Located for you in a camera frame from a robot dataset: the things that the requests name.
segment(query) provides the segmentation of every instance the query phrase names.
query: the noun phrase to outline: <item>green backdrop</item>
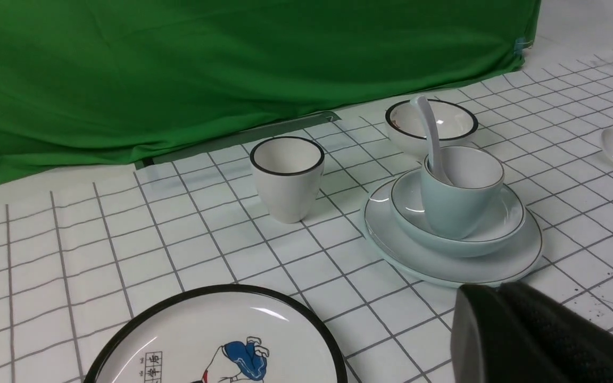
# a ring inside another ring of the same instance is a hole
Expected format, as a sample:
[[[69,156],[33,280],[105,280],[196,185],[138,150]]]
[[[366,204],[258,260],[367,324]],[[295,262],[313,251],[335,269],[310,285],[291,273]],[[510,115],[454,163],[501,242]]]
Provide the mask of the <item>green backdrop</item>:
[[[0,0],[0,184],[518,68],[540,0]]]

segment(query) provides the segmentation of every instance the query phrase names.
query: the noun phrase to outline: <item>grid pattern tablecloth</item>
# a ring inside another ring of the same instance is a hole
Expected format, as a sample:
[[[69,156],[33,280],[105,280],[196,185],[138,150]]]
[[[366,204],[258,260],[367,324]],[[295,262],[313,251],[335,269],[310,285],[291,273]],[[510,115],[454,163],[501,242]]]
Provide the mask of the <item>grid pattern tablecloth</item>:
[[[613,53],[436,92],[474,112],[475,145],[544,228],[526,281],[613,332]],[[282,224],[256,196],[254,143],[0,207],[0,383],[80,381],[105,342],[154,303],[211,284],[255,284],[312,308],[350,381],[452,381],[455,290],[399,273],[368,247],[367,193],[416,163],[384,133],[384,108],[292,135],[327,151],[313,211]]]

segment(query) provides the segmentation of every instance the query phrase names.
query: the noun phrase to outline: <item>plate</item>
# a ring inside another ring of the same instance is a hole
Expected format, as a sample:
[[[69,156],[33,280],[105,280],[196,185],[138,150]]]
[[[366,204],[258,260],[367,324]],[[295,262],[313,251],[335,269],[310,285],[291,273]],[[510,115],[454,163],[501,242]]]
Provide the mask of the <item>plate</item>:
[[[449,257],[427,249],[401,230],[392,216],[389,181],[375,189],[361,208],[364,235],[389,264],[430,283],[458,287],[462,284],[499,286],[532,271],[543,254],[543,236],[527,211],[525,225],[507,245],[482,257]]]
[[[165,299],[128,322],[84,383],[346,383],[340,349],[304,305],[220,285]]]

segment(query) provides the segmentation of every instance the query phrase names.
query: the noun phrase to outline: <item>tableware set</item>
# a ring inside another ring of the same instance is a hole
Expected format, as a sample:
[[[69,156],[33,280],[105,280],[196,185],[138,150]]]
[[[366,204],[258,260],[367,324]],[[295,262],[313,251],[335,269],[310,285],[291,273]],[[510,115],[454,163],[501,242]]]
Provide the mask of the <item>tableware set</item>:
[[[428,101],[416,97],[411,105],[416,103]],[[426,145],[420,168],[383,184],[365,201],[361,214],[368,242],[398,269],[443,286],[498,286],[528,274],[542,256],[542,232],[503,184],[501,162],[477,148],[437,145],[436,127],[415,129],[426,129],[435,145]]]
[[[418,168],[373,190],[361,209],[370,245],[402,272],[435,284],[497,286],[525,276],[542,256],[541,229],[503,184],[491,154],[460,146],[477,129],[463,107],[418,96],[386,114],[389,139]],[[250,153],[258,194],[282,223],[316,200],[323,148],[300,137],[261,141]]]

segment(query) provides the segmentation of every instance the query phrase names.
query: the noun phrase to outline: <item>decorative plate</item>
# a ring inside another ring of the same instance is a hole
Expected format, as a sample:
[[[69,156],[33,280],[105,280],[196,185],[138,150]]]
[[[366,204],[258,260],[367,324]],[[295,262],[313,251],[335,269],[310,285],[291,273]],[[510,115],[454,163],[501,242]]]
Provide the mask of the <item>decorative plate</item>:
[[[117,332],[84,383],[346,383],[325,324],[289,296],[245,285],[194,289]]]

